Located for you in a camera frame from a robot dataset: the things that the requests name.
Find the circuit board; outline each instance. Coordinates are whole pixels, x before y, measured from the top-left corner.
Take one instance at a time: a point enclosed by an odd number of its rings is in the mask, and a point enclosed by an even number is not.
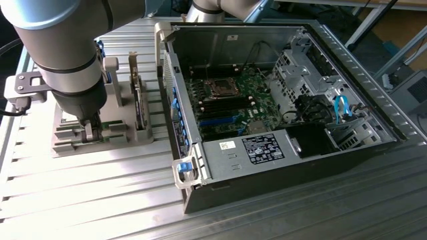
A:
[[[245,136],[253,134],[248,127],[250,123],[262,123],[265,129],[270,131],[280,121],[277,105],[269,94],[269,88],[262,81],[261,74],[254,72],[253,68],[245,68],[241,74],[234,77],[189,79],[185,82],[189,93],[189,101],[194,118],[198,125],[198,131],[204,141],[212,141],[222,138]],[[228,110],[228,105],[234,104],[237,100],[245,98],[248,105],[240,109]],[[210,118],[205,120],[205,113],[201,103],[222,102],[216,114],[225,113],[229,121],[221,123],[224,118]]]

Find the motherboard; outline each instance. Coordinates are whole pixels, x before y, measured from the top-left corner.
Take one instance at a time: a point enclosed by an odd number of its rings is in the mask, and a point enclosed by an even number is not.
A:
[[[258,69],[245,67],[236,76],[185,82],[204,141],[268,132],[277,126],[280,105],[264,78]]]

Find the slotted aluminum surface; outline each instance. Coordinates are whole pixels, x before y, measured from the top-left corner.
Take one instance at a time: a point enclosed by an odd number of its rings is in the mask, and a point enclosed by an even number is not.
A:
[[[425,239],[427,151],[414,130],[404,145],[344,174],[182,215],[153,43],[154,22],[178,20],[140,19],[101,37],[106,55],[118,58],[122,81],[128,52],[138,53],[152,144],[49,158],[51,97],[27,116],[3,118],[0,239]]]

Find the warning label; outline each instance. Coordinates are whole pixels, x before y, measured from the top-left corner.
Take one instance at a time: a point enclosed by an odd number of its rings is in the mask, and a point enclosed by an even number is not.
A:
[[[252,164],[285,158],[273,134],[248,137],[241,141]]]

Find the blue pcie slot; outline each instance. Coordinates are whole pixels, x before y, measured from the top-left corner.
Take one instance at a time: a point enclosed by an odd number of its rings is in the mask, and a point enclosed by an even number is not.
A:
[[[237,116],[214,118],[214,119],[200,121],[198,125],[200,127],[205,127],[205,126],[212,126],[218,124],[233,124],[236,122],[236,119],[237,119]]]

